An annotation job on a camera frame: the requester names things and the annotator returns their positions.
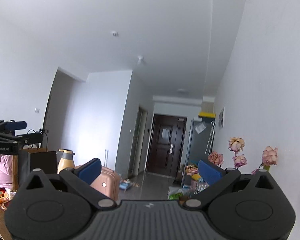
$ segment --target triangular cutout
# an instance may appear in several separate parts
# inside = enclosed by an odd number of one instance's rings
[[[41,188],[43,183],[38,175],[34,175],[31,182],[27,186],[27,189]]]
[[[271,185],[270,181],[268,180],[267,176],[260,176],[256,187],[259,188],[267,188],[267,189],[273,189],[273,186]]]

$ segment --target white ceiling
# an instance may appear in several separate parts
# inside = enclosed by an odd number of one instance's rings
[[[245,0],[0,0],[0,15],[89,72],[133,69],[154,95],[214,96]],[[112,37],[117,31],[118,37]],[[144,64],[138,65],[138,56]]]

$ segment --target blue gripper pad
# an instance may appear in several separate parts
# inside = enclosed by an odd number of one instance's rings
[[[101,174],[102,165],[98,158],[94,158],[82,165],[80,168],[74,170],[74,174],[87,184],[91,184]]]
[[[209,185],[216,183],[223,177],[222,169],[212,163],[208,164],[204,161],[199,161],[198,170],[201,178]]]

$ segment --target door threshold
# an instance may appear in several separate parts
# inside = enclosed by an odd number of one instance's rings
[[[175,177],[172,177],[172,176],[163,175],[163,174],[158,174],[158,173],[153,173],[153,172],[147,172],[147,174],[152,174],[152,175],[160,176],[160,177],[164,177],[164,178],[175,179]]]

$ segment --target brown front door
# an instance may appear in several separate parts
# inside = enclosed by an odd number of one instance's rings
[[[180,165],[185,117],[154,115],[147,171],[175,177]]]

